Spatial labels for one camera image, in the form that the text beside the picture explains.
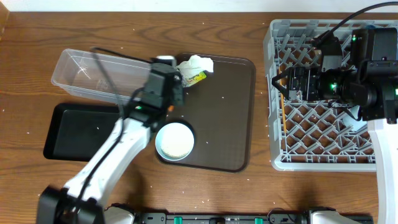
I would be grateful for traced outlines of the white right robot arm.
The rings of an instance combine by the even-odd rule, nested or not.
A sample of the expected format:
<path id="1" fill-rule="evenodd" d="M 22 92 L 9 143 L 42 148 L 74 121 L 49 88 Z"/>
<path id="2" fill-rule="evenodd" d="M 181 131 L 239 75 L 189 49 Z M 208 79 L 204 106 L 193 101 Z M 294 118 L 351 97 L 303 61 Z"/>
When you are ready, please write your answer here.
<path id="1" fill-rule="evenodd" d="M 397 29 L 362 28 L 351 34 L 353 68 L 341 67 L 342 50 L 333 31 L 312 40 L 319 67 L 290 67 L 272 78 L 288 100 L 301 91 L 305 101 L 336 100 L 358 106 L 376 159 L 379 223 L 397 223 Z"/>

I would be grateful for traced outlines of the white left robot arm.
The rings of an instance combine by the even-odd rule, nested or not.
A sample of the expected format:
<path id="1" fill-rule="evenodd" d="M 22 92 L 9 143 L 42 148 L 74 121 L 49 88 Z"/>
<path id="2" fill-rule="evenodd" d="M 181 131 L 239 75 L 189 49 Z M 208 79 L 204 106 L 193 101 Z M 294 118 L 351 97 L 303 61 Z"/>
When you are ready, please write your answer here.
<path id="1" fill-rule="evenodd" d="M 182 75 L 173 66 L 152 63 L 140 100 L 130 99 L 121 117 L 84 168 L 62 189 L 48 186 L 39 198 L 37 223 L 104 223 L 105 206 L 132 160 L 164 124 L 170 106 L 183 101 Z"/>

